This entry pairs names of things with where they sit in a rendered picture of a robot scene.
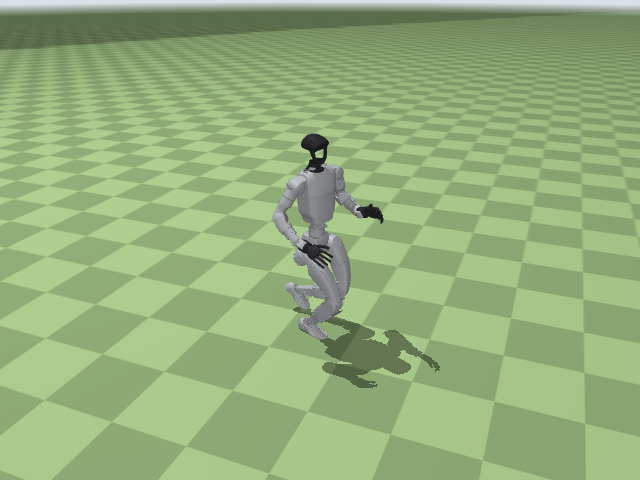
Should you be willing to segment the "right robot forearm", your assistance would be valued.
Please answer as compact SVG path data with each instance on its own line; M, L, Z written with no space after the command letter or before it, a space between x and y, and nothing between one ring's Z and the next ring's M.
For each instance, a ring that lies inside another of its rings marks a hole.
M273 220L280 233L284 234L284 236L287 238L287 240L290 240L290 243L293 246L296 246L302 250L306 242L303 241L299 235L296 235L297 232L293 229L291 223L286 222L283 214L275 214Z

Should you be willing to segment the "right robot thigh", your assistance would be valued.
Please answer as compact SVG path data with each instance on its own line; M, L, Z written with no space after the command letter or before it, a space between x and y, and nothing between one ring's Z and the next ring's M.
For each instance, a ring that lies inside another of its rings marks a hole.
M321 256L318 257L324 260ZM337 307L334 313L339 311L343 306L343 299L340 296L339 289L329 267L316 258L316 260L324 267L324 269L321 268L311 260L307 254L303 253L298 248L293 255L293 259L299 266L308 266L308 274L325 294L325 300L328 299Z

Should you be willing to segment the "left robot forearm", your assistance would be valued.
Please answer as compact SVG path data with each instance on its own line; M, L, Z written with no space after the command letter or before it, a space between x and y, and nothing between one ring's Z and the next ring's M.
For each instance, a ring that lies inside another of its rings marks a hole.
M346 191L346 192L347 192L347 191ZM347 193L348 193L348 192L347 192ZM358 207L361 207L361 206L360 206L360 205L359 205L359 204L358 204L358 203L357 203L357 202L356 202L356 201L355 201L355 200L350 196L350 194L349 194L349 193L348 193L348 195L349 195L349 197L350 197L350 198L348 198L348 199L346 199L346 200L345 200L345 202L344 202L344 207L345 207L347 210L350 210L350 212L351 212L352 214L354 214L356 217L358 217L358 218L363 218L363 216L362 216L362 214L361 214L361 211L356 211L356 209L357 209Z

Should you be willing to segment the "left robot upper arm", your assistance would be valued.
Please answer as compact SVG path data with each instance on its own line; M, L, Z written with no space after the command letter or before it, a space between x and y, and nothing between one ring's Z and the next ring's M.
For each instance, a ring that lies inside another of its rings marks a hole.
M348 193L345 191L345 182L344 182L344 170L337 166L337 165L333 165L330 164L329 166L331 166L336 173L336 197L335 200L339 205L344 205L344 202L346 199L350 198Z

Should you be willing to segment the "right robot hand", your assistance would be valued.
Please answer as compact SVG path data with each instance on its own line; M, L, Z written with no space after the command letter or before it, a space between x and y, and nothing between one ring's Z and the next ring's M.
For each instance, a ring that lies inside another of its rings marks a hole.
M333 258L333 256L331 254L329 254L328 252L321 250L320 248L325 248L325 249L330 249L330 247L326 246L326 245L315 245L315 244L311 244L310 242L303 240L306 242L306 244L303 246L303 249L301 250L300 248L298 248L300 251L302 251L303 253L307 254L308 257L313 260L316 264L318 264L321 268L324 269L324 267L316 260L316 258L321 261L323 264L325 264L326 266L328 266L328 264L322 260L320 257L324 258L325 260L329 261L331 263L331 260L329 260L326 256L322 255L322 253L330 256L331 258Z

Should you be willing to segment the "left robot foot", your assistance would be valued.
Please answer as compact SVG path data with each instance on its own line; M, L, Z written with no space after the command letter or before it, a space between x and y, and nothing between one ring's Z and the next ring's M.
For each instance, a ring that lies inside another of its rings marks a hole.
M307 310L310 308L310 303L309 301L306 299L304 294L298 294L296 293L296 291L294 290L296 287L298 287L298 285L294 282L289 282L285 285L285 289L292 295L292 297L294 298L294 301L304 310ZM296 289L297 290L297 289ZM299 292L299 291L297 291ZM302 293L302 292L299 292Z

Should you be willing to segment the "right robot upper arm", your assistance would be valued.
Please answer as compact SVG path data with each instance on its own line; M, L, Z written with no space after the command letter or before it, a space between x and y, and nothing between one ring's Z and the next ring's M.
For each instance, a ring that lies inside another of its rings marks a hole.
M304 192L306 182L306 178L301 175L291 178L287 182L285 192L283 193L283 196L274 211L273 217L275 214L281 213L283 214L286 222L288 222L288 215L286 214L286 210L292 206L296 197Z

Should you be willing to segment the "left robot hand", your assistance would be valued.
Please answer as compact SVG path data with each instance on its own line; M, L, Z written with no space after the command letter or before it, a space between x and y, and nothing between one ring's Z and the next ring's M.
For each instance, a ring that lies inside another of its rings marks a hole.
M369 204L369 206L367 207L358 207L356 211L361 211L363 218L371 217L374 219L381 220L380 224L384 220L383 215L381 214L382 212L379 210L378 207L372 206L372 204Z

